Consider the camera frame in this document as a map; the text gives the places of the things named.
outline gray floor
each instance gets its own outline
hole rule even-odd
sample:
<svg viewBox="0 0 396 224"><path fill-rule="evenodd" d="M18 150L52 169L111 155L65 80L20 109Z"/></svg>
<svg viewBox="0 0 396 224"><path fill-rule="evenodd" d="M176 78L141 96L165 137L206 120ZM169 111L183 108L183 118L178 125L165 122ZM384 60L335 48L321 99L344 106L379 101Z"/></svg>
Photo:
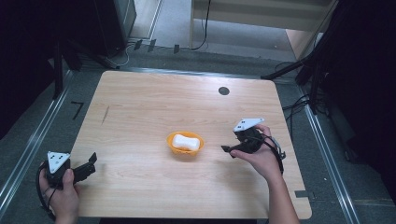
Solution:
<svg viewBox="0 0 396 224"><path fill-rule="evenodd" d="M280 39L278 41L282 43L288 41L284 35L280 35L278 38ZM209 47L214 45L211 42L208 43ZM266 38L261 43L263 46L272 46L273 44L271 39L267 40ZM174 54L173 49L161 47L163 46L158 45L152 52L148 52L148 46L142 46L138 50L134 50L133 47L129 48L129 62L121 66L120 69L165 69L166 71L220 73L229 74L229 77L259 78L261 75L274 72L279 63L289 61L290 58L288 57L292 55L290 49L285 49L285 55L279 57L276 56L276 53L270 51L262 57L257 57L251 52L247 54L250 55L249 57L247 55L235 55L227 53L225 50L216 53L210 53L207 50L182 50L178 54ZM1 223L52 223L39 207L39 201L35 193L35 171L39 163L46 158L47 151L71 150L96 85L101 74L105 71L100 65L85 56L81 58L84 62L83 68L79 72L73 72L73 79L64 98L64 103L50 125L32 163L29 164L27 173L15 192L7 211L1 219ZM116 63L125 63L127 57L126 54L120 53L111 60ZM299 87L293 82L295 76L296 72L291 72L275 80L283 106L292 105L300 96ZM53 86L49 86L21 116L8 135L0 140L0 162L3 165L0 173L1 185L6 183L25 150L31 134L44 117L52 102L52 93ZM72 105L71 101L84 103L76 119L73 119L73 117L76 114L77 106ZM361 223L396 223L395 205L390 200L379 175L365 164L352 164L346 161L343 145L332 126L331 119L323 115L318 115L318 119L336 165L346 183L346 188L355 204ZM304 111L293 117L293 139L304 184L306 190L310 193L310 203L313 211L313 216L308 220L302 220L302 223L347 223L320 153L317 139ZM98 222L99 218L84 217L79 221L79 223Z"/></svg>

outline person's left hand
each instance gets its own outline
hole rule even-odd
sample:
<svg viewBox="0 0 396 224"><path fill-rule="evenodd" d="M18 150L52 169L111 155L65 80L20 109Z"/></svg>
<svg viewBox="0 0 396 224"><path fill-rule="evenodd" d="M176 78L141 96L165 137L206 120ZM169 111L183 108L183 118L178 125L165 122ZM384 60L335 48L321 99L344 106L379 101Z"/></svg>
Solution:
<svg viewBox="0 0 396 224"><path fill-rule="evenodd" d="M78 220L78 191L73 185L74 174L71 169L64 173L64 189L52 189L46 178L46 169L40 172L40 189L46 198L49 199L52 192L52 198L49 205L52 207L56 221L55 223L77 223Z"/></svg>

